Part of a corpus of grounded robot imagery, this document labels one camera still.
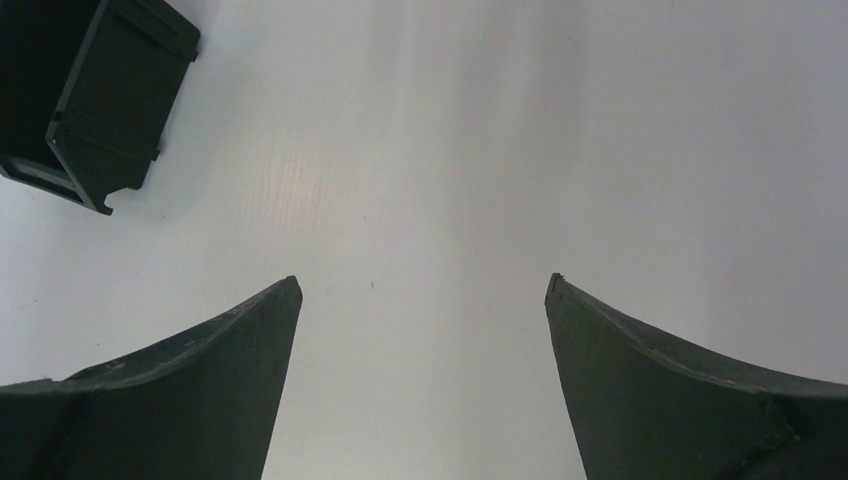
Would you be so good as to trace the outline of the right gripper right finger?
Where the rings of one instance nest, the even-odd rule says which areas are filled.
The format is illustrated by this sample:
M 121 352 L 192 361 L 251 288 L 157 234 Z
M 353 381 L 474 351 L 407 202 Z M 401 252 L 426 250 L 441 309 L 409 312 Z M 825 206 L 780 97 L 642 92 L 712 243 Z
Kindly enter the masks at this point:
M 843 479 L 847 388 L 708 350 L 550 278 L 559 380 L 590 479 Z

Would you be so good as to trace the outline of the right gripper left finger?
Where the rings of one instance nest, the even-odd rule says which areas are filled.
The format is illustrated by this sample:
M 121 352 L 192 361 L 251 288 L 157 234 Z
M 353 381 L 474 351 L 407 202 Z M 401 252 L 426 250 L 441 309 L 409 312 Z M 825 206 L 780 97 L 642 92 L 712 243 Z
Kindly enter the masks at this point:
M 259 479 L 303 294 L 295 277 L 63 380 L 1 389 L 5 479 Z

